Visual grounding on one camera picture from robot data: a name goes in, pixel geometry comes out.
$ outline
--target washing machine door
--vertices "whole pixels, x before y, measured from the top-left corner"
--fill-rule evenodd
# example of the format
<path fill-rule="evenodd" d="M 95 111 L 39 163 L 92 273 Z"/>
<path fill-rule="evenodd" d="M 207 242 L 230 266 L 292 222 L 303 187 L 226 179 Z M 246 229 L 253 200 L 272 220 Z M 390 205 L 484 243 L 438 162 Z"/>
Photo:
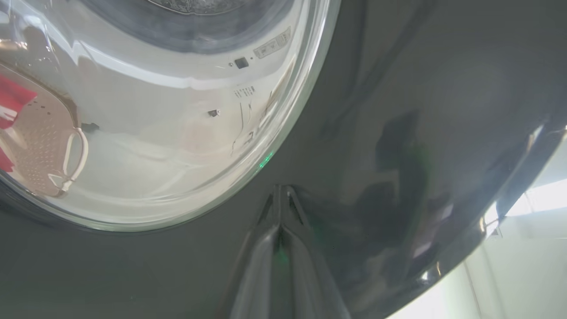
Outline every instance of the washing machine door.
<path fill-rule="evenodd" d="M 0 314 L 389 316 L 563 139 L 566 6 L 0 0 Z"/>

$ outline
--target green light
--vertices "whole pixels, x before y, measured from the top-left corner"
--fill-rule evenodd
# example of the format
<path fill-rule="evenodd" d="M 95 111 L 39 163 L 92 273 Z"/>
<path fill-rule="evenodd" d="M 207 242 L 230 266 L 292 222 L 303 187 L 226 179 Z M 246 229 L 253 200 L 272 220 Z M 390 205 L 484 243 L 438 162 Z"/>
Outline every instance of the green light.
<path fill-rule="evenodd" d="M 262 161 L 262 163 L 260 163 L 260 168 L 263 169 L 264 166 L 266 166 L 266 164 L 270 161 L 270 159 L 272 158 L 272 156 L 274 155 L 274 152 L 271 152 L 268 156 L 266 156 L 266 158 L 264 158 L 264 160 Z"/>
<path fill-rule="evenodd" d="M 280 263 L 284 265 L 289 264 L 289 257 L 287 256 L 287 254 L 285 253 L 282 247 L 278 249 L 278 252 L 276 253 L 276 257 L 277 257 L 276 260 L 278 260 Z"/>

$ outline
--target red cloth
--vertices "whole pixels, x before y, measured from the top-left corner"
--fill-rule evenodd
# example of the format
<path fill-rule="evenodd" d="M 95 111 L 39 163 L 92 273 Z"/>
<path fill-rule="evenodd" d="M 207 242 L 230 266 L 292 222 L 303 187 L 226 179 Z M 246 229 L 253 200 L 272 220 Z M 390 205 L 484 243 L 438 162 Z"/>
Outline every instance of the red cloth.
<path fill-rule="evenodd" d="M 36 96 L 37 93 L 0 75 L 0 129 L 11 127 L 22 108 Z"/>

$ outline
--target glossy surface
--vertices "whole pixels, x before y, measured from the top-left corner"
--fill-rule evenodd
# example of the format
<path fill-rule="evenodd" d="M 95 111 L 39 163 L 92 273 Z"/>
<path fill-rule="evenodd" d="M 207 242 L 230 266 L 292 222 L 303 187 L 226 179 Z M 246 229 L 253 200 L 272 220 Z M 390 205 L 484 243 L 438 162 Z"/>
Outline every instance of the glossy surface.
<path fill-rule="evenodd" d="M 2 314 L 214 317 L 282 184 L 297 193 L 348 316 L 388 316 L 479 244 L 488 208 L 497 200 L 504 214 L 565 134 L 566 5 L 343 1 L 294 129 L 208 214 L 108 234 L 2 192 Z M 289 314 L 279 307 L 271 317 Z"/>

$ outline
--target label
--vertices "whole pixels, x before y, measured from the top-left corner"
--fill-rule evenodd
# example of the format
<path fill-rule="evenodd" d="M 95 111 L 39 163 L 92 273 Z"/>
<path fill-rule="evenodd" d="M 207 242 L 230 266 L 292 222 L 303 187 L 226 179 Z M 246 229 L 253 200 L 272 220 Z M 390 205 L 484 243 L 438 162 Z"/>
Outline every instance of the label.
<path fill-rule="evenodd" d="M 254 49 L 254 54 L 258 58 L 264 58 L 286 46 L 287 42 L 291 38 L 291 27 L 288 27 L 286 31 L 277 37 L 269 40 L 261 47 Z"/>
<path fill-rule="evenodd" d="M 234 90 L 234 95 L 236 95 L 236 97 L 240 99 L 240 98 L 245 98 L 245 97 L 248 97 L 248 96 L 253 96 L 255 92 L 256 92 L 256 89 L 254 89 L 254 86 L 251 85 L 251 86 L 244 87 L 242 89 Z"/>

